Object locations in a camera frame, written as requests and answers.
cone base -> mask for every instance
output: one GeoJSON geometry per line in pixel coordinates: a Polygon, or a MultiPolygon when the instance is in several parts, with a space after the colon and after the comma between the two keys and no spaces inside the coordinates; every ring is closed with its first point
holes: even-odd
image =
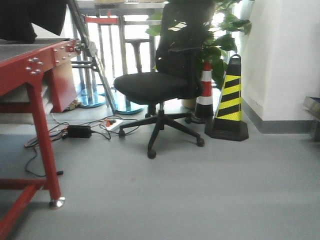
{"type": "Polygon", "coordinates": [[[244,121],[215,118],[206,122],[204,133],[214,139],[243,141],[249,138],[248,125],[244,121]]]}
{"type": "Polygon", "coordinates": [[[194,114],[191,115],[191,122],[195,124],[205,124],[206,119],[205,118],[199,118],[196,117],[194,114]]]}
{"type": "Polygon", "coordinates": [[[198,119],[210,118],[214,115],[214,108],[212,104],[203,105],[197,103],[194,109],[194,116],[198,119]]]}

plant pot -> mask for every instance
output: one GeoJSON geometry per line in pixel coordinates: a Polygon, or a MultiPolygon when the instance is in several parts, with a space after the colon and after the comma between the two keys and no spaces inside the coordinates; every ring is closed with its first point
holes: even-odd
{"type": "Polygon", "coordinates": [[[182,106],[184,106],[187,109],[194,110],[197,103],[197,98],[191,98],[191,99],[182,99],[182,106]]]}

chair backrest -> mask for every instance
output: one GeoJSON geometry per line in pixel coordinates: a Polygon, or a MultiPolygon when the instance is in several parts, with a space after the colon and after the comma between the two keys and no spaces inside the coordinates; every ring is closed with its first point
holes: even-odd
{"type": "MultiPolygon", "coordinates": [[[[155,65],[160,73],[188,78],[184,55],[169,53],[169,49],[202,47],[211,25],[214,7],[212,0],[172,0],[165,5],[160,41],[155,54],[155,65]]],[[[192,61],[195,63],[197,59],[196,55],[192,61]]],[[[201,94],[202,84],[196,73],[193,78],[193,97],[197,97],[201,94]]]]}

yellow and black striped cone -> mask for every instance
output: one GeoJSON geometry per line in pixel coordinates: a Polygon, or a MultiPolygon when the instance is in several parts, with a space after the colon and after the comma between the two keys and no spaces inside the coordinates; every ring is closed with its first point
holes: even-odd
{"type": "Polygon", "coordinates": [[[248,126],[242,121],[241,57],[231,56],[214,119],[205,124],[204,133],[215,139],[243,141],[249,138],[248,126]]]}

red metal table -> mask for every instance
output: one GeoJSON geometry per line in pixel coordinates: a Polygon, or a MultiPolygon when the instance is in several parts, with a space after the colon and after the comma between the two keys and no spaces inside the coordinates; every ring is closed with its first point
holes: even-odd
{"type": "Polygon", "coordinates": [[[52,208],[60,208],[61,196],[43,100],[42,81],[47,79],[52,112],[62,112],[76,97],[71,58],[80,54],[74,39],[37,39],[33,44],[0,40],[0,96],[25,85],[29,102],[0,103],[0,113],[32,113],[45,178],[0,179],[1,190],[22,190],[0,220],[0,240],[4,240],[16,220],[40,190],[48,190],[52,208]]]}

